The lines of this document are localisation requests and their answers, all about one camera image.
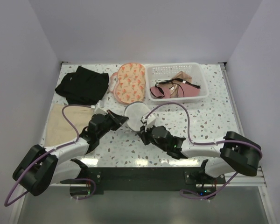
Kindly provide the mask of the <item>round white mesh laundry bag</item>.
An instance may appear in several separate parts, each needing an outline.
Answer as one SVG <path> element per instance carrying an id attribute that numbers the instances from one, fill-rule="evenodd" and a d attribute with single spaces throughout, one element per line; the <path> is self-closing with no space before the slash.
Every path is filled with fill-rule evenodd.
<path id="1" fill-rule="evenodd" d="M 134 132 L 138 132 L 143 126 L 141 121 L 145 114 L 150 112 L 149 107 L 140 101 L 132 102 L 126 106 L 124 116 L 128 117 L 127 126 Z"/>

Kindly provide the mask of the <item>white plastic basket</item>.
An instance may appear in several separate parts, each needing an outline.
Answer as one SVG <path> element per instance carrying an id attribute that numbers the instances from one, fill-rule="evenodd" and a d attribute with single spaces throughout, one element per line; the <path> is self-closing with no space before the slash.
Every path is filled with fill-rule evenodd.
<path id="1" fill-rule="evenodd" d="M 190 103 L 209 96 L 205 73 L 198 63 L 148 65 L 145 78 L 147 98 L 153 104 Z"/>

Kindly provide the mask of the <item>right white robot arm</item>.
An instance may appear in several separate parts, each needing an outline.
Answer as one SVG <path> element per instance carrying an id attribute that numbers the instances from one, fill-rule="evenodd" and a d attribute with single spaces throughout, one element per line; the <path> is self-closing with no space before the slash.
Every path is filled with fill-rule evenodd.
<path id="1" fill-rule="evenodd" d="M 137 135 L 144 145 L 153 144 L 174 159 L 206 157 L 198 172 L 203 183 L 230 172 L 254 177 L 263 156 L 258 144 L 233 131 L 212 142 L 187 142 L 184 137 L 173 136 L 164 126 L 142 126 Z"/>

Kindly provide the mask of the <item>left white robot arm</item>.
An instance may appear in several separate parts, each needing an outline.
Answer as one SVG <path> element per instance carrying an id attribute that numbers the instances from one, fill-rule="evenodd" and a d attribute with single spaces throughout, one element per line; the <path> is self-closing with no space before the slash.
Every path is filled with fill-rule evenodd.
<path id="1" fill-rule="evenodd" d="M 106 133 L 118 130 L 128 119 L 110 110 L 95 113 L 77 140 L 53 147 L 32 146 L 15 169 L 13 179 L 34 196 L 60 181 L 83 183 L 87 179 L 86 166 L 77 157 L 92 152 Z"/>

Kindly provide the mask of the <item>black garment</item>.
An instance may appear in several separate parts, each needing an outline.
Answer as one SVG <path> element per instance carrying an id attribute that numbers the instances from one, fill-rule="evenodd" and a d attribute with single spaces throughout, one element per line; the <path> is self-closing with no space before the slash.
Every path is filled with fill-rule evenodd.
<path id="1" fill-rule="evenodd" d="M 69 105 L 95 105 L 102 100 L 109 88 L 109 74 L 97 73 L 78 66 L 67 73 L 55 92 L 65 97 Z"/>

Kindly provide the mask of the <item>tulip print mesh laundry bag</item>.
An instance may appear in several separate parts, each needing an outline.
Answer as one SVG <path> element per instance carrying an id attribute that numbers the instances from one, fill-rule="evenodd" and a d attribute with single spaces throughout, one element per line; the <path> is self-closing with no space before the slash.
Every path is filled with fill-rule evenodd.
<path id="1" fill-rule="evenodd" d="M 145 67 L 139 63 L 126 63 L 110 77 L 109 91 L 122 104 L 142 101 L 145 96 Z"/>

